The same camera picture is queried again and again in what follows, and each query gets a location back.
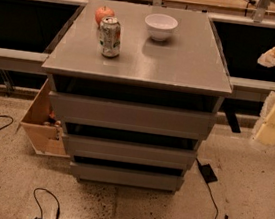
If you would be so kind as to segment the grey bottom drawer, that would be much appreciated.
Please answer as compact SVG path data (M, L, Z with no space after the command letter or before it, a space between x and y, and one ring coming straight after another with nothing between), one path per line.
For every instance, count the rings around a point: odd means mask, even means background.
M179 176L118 169L70 162L75 178L94 182L110 183L163 191L178 191L184 178Z

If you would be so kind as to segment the grey drawer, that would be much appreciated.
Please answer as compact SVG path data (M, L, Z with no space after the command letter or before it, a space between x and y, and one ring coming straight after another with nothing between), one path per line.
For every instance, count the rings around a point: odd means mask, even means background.
M49 98L55 115L68 123L205 140L216 122L213 113L55 91Z
M196 158L195 151L62 135L67 154L88 158L119 161L172 169L189 169Z
M184 178L179 176L118 169L70 162L75 178L94 182L110 183L163 191L178 191Z

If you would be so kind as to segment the grey top drawer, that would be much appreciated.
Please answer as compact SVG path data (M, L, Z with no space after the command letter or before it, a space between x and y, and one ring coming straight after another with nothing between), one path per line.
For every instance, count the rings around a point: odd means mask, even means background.
M55 115L68 123L205 140L216 122L213 113L55 91L49 98Z

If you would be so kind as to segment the grey drawer cabinet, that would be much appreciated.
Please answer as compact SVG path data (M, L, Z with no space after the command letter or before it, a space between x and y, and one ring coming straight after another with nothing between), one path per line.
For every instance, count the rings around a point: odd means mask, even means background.
M95 10L106 4L121 23L120 54L101 54ZM232 92L208 16L167 9L178 27L167 41L150 38L145 18L158 6L112 0L90 0L62 41L42 65L51 91L100 99L213 113ZM74 135L195 151L204 139L189 139L129 130L68 123L63 135ZM81 156L70 162L184 178L189 169L172 169Z

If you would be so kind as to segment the grey middle drawer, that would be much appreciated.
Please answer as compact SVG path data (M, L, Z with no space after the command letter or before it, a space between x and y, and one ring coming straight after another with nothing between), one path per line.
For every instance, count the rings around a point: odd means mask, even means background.
M172 169L189 169L196 158L195 151L62 135L67 154L88 158L119 161Z

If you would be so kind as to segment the black power adapter right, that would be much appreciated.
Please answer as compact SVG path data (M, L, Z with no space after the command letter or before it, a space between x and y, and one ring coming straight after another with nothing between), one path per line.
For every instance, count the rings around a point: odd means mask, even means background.
M198 169L201 172L201 175L206 183L213 183L218 181L218 178L216 177L216 174L212 170L212 167L210 166L210 164L206 164L206 165L198 164L198 166L199 166Z

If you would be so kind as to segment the white ceramic bowl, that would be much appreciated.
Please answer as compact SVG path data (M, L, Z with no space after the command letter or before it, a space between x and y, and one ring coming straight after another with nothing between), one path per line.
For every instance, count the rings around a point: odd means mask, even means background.
M173 35L174 30L178 27L178 22L172 16L167 14L149 14L145 18L148 34L153 40L164 41Z

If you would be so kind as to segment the crumpled silver soda can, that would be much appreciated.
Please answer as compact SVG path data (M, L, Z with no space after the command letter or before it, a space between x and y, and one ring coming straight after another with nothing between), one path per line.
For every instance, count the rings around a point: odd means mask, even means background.
M120 54L120 32L121 26L116 17L103 17L100 23L101 51L104 57L114 58Z

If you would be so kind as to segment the red apple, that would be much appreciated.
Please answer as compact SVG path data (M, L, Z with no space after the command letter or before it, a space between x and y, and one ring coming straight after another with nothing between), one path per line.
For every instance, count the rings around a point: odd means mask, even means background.
M95 16L96 23L99 25L103 17L114 16L114 15L115 13L111 8L102 6L96 9L94 16Z

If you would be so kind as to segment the cardboard box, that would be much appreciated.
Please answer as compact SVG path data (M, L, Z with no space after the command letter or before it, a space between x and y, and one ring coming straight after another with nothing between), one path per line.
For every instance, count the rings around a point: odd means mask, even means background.
M51 122L53 110L49 99L50 89L46 80L22 118L21 126L36 154L67 158L62 140L62 128L59 124Z

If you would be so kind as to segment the grey metal rail right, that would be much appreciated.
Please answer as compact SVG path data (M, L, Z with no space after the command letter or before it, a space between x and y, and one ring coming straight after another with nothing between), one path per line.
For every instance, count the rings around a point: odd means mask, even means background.
M231 99L264 102L271 91L275 91L275 82L230 77L233 93Z

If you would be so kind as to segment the grey metal rail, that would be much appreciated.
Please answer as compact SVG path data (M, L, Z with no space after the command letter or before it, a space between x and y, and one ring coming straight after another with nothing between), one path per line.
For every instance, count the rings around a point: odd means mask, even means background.
M0 48L0 69L43 74L41 66L48 54Z
M275 82L230 77L233 93L231 99L264 102L271 91L275 91Z

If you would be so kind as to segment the grey metal rail left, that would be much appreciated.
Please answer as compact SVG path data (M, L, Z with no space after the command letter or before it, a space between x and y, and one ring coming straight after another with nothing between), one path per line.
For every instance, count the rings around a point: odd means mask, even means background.
M0 69L43 74L41 66L48 54L0 48Z

